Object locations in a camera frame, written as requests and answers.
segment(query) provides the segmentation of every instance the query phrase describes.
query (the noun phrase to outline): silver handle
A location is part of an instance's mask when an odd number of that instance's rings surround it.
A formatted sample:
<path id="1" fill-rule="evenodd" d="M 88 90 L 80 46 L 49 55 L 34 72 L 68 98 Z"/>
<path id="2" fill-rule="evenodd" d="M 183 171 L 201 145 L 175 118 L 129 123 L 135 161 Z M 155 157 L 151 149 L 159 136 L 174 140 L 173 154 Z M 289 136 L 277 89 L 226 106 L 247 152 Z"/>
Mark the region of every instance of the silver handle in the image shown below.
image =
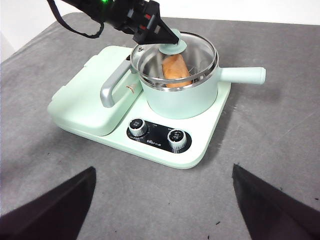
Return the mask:
<path id="1" fill-rule="evenodd" d="M 115 105 L 115 101 L 112 98 L 112 90 L 123 78 L 130 67 L 131 62 L 129 60 L 124 60 L 102 85 L 100 90 L 100 99 L 104 107 L 112 108 Z"/>

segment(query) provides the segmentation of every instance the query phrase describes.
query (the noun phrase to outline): black cable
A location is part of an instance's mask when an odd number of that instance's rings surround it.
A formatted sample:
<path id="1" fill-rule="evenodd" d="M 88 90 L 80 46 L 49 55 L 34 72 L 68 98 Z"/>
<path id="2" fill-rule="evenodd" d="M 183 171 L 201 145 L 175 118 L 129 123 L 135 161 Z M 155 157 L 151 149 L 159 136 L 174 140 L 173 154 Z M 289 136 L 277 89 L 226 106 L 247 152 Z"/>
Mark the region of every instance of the black cable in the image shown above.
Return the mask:
<path id="1" fill-rule="evenodd" d="M 64 20 L 63 18 L 61 17 L 60 15 L 60 12 L 57 8 L 57 5 L 55 3 L 55 0 L 47 0 L 50 8 L 51 8 L 51 11 L 55 17 L 55 19 L 58 21 L 58 23 L 60 23 L 63 27 L 65 27 L 66 29 L 68 29 L 69 31 L 73 32 L 73 33 L 76 33 L 76 34 L 79 34 L 81 36 L 84 36 L 86 38 L 89 38 L 89 39 L 96 39 L 100 36 L 100 34 L 102 33 L 102 31 L 104 30 L 104 23 L 103 22 L 100 22 L 100 29 L 99 31 L 94 34 L 94 35 L 88 35 L 86 33 L 83 33 L 83 32 L 79 32 L 79 31 L 76 31 L 74 30 L 72 27 L 70 27 Z"/>

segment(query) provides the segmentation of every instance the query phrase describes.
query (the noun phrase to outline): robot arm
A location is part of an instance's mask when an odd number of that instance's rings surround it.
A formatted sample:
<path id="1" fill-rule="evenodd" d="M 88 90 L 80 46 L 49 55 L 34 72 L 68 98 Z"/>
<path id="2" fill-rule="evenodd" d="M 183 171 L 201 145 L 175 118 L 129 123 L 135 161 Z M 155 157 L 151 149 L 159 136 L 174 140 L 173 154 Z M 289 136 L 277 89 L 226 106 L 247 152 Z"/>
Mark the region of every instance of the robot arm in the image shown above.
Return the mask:
<path id="1" fill-rule="evenodd" d="M 179 38 L 161 20 L 159 3 L 153 0 L 63 0 L 86 13 L 101 24 L 95 35 L 87 35 L 72 29 L 59 14 L 54 0 L 47 0 L 57 19 L 68 30 L 88 38 L 97 38 L 104 23 L 125 34 L 133 35 L 138 44 L 176 44 Z"/>

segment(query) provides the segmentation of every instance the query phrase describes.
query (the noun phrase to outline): gray mat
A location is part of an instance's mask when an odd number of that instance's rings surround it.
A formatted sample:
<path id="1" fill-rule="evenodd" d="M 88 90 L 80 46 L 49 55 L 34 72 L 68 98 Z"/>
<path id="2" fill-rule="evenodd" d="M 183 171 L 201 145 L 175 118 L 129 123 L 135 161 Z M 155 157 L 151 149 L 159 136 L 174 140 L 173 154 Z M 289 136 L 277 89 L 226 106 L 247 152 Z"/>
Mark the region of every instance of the gray mat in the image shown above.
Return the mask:
<path id="1" fill-rule="evenodd" d="M 80 31 L 99 28 L 82 13 L 65 19 Z M 250 239 L 234 163 L 320 210 L 320 26 L 165 21 L 213 42 L 222 67 L 265 67 L 266 84 L 233 84 L 202 161 L 169 168 L 53 124 L 52 95 L 92 55 L 135 45 L 110 26 L 92 40 L 54 23 L 1 65 L 1 214 L 94 166 L 97 185 L 79 240 Z"/>

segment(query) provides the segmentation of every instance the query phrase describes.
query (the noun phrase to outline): mint green appliance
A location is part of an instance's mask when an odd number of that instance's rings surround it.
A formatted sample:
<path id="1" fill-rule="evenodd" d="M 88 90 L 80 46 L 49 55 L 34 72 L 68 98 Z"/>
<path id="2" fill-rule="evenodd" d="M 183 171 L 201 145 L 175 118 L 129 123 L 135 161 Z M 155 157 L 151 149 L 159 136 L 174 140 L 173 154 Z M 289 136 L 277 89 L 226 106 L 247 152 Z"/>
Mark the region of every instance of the mint green appliance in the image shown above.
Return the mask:
<path id="1" fill-rule="evenodd" d="M 169 167 L 197 165 L 208 148 L 231 82 L 262 84 L 266 71 L 261 67 L 220 68 L 211 43 L 191 33 L 181 37 L 187 44 L 181 54 L 191 85 L 165 86 L 168 80 L 163 79 L 159 63 L 166 54 L 158 51 L 157 44 L 138 45 L 133 50 L 109 46 L 52 97 L 48 112 L 54 123 Z"/>

